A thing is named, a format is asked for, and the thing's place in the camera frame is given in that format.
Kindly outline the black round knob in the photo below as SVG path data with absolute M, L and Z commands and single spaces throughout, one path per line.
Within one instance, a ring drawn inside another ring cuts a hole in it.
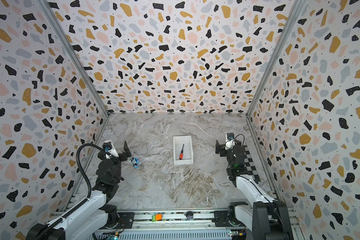
M 192 211 L 188 211 L 185 214 L 187 220 L 192 220 L 194 218 L 194 213 Z

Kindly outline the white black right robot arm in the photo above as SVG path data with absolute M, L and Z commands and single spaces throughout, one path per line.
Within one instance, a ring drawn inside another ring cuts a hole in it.
M 288 207 L 268 195 L 248 171 L 249 151 L 230 135 L 225 144 L 216 143 L 216 154 L 227 158 L 227 175 L 245 198 L 245 202 L 230 203 L 226 213 L 215 212 L 217 227 L 232 226 L 233 240 L 292 240 L 293 230 Z

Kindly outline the black white checkerboard mat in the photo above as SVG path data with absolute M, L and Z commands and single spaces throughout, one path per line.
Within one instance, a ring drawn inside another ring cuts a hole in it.
M 255 162 L 253 161 L 253 158 L 251 156 L 251 153 L 250 153 L 247 145 L 244 145 L 244 149 L 245 149 L 244 163 L 245 163 L 248 175 L 252 176 L 254 181 L 258 184 L 261 182 L 261 179 L 258 174 L 257 168 L 255 166 Z

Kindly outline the aluminium corner post right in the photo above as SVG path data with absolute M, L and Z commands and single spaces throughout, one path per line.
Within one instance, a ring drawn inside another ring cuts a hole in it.
M 304 5 L 306 4 L 306 2 L 307 2 L 306 0 L 294 2 L 292 10 L 286 21 L 285 27 L 280 35 L 280 39 L 274 48 L 274 51 L 271 55 L 269 63 L 265 69 L 265 72 L 264 72 L 264 74 L 261 78 L 261 81 L 257 87 L 257 90 L 254 94 L 253 100 L 249 106 L 247 113 L 246 113 L 247 118 L 250 118 L 251 114 L 254 112 L 255 107 L 257 105 L 257 101 L 260 99 L 260 96 L 262 94 L 262 88 L 266 85 L 267 79 L 270 77 L 275 64 L 278 62 L 278 59 L 279 59 L 280 55 L 282 54 L 283 47 L 288 42 L 288 37 L 290 36 L 290 34 L 293 30 L 293 27 L 295 25 L 295 22 L 298 19 L 299 15 L 301 14 L 301 11 L 302 11 Z

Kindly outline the small blue white object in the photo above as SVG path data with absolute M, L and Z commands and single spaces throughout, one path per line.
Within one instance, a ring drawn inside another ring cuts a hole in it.
M 130 159 L 130 162 L 131 162 L 131 164 L 133 165 L 133 167 L 134 167 L 135 169 L 137 169 L 137 168 L 139 167 L 139 159 L 137 159 L 137 158 L 131 158 L 131 159 Z

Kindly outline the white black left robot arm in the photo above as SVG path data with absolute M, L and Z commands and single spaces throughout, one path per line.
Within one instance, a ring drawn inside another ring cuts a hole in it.
M 96 170 L 97 180 L 94 186 L 86 175 L 80 161 L 81 151 L 85 147 L 99 150 L 101 162 Z M 26 235 L 27 240 L 85 240 L 98 229 L 113 227 L 118 221 L 117 207 L 107 203 L 116 194 L 120 182 L 122 162 L 132 156 L 127 143 L 123 152 L 118 153 L 112 141 L 104 142 L 101 147 L 94 144 L 81 145 L 76 153 L 78 169 L 88 188 L 87 195 L 72 208 L 47 224 L 36 224 Z

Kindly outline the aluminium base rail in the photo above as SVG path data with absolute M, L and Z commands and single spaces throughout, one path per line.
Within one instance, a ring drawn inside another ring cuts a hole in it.
M 232 226 L 217 227 L 215 212 L 226 208 L 117 210 L 118 221 L 113 227 L 104 226 L 86 240 L 233 240 Z M 192 220 L 185 214 L 194 213 Z M 161 221 L 152 216 L 162 214 Z

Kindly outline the white plastic bin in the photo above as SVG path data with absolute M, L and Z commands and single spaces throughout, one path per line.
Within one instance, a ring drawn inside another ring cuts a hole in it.
M 174 165 L 191 165 L 194 163 L 194 151 L 191 136 L 174 136 Z

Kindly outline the orange green button block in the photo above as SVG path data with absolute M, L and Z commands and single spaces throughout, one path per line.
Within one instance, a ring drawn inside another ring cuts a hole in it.
M 161 221 L 163 218 L 162 214 L 155 214 L 152 216 L 152 222 Z

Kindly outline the aluminium corner post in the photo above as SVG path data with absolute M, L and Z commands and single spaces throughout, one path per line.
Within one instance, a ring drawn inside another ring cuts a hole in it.
M 58 19 L 56 18 L 55 14 L 53 13 L 52 9 L 50 8 L 48 1 L 36 1 L 39 8 L 41 9 L 42 13 L 45 15 L 48 23 L 50 24 L 51 28 L 54 30 L 56 36 L 60 40 L 63 48 L 65 49 L 66 53 L 70 57 L 74 67 L 84 80 L 84 83 L 89 88 L 90 93 L 94 97 L 97 102 L 97 106 L 100 108 L 101 112 L 104 113 L 107 117 L 109 117 L 109 112 L 106 109 L 100 95 L 97 93 L 96 88 L 94 87 L 93 83 L 91 82 L 88 74 L 86 73 L 82 63 L 80 62 L 78 56 L 76 55 L 71 43 L 69 42 L 63 28 L 58 23 Z
M 251 114 L 254 112 L 255 107 L 257 105 L 257 101 L 260 99 L 260 96 L 262 94 L 262 88 L 266 85 L 267 79 L 270 77 L 275 64 L 278 62 L 278 59 L 279 59 L 280 55 L 282 54 L 283 47 L 288 42 L 288 37 L 290 36 L 290 34 L 293 30 L 293 27 L 295 25 L 295 22 L 298 19 L 299 15 L 301 14 L 301 11 L 302 11 L 304 5 L 306 4 L 306 2 L 307 2 L 306 0 L 294 2 L 292 10 L 286 21 L 285 27 L 280 35 L 280 39 L 274 48 L 274 51 L 271 55 L 269 63 L 265 69 L 265 72 L 264 72 L 264 74 L 261 78 L 261 81 L 257 87 L 257 90 L 254 94 L 253 100 L 249 106 L 247 113 L 246 113 L 247 118 L 250 118 Z

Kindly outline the red black screwdriver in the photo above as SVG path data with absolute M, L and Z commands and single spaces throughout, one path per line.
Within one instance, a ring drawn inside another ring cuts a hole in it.
M 183 159 L 183 156 L 184 156 L 184 146 L 185 146 L 185 144 L 183 144 L 183 146 L 182 146 L 182 149 L 181 149 L 181 152 L 180 152 L 180 156 L 179 156 L 179 160 L 182 160 L 182 159 Z

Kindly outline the aluminium corner post left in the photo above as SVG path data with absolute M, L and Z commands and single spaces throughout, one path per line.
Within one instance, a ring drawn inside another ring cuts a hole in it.
M 90 93 L 94 97 L 97 102 L 97 106 L 100 108 L 101 112 L 104 113 L 107 117 L 109 117 L 109 112 L 106 109 L 100 95 L 97 93 L 96 88 L 94 87 L 93 83 L 91 82 L 88 74 L 86 73 L 82 63 L 80 62 L 78 56 L 76 55 L 71 43 L 69 42 L 63 28 L 58 23 L 58 19 L 56 18 L 55 14 L 53 13 L 52 9 L 50 8 L 48 1 L 36 1 L 39 8 L 41 9 L 42 13 L 45 15 L 48 23 L 50 24 L 51 28 L 54 30 L 56 36 L 60 40 L 63 48 L 65 49 L 66 53 L 70 57 L 74 67 L 84 80 L 84 83 L 89 88 Z

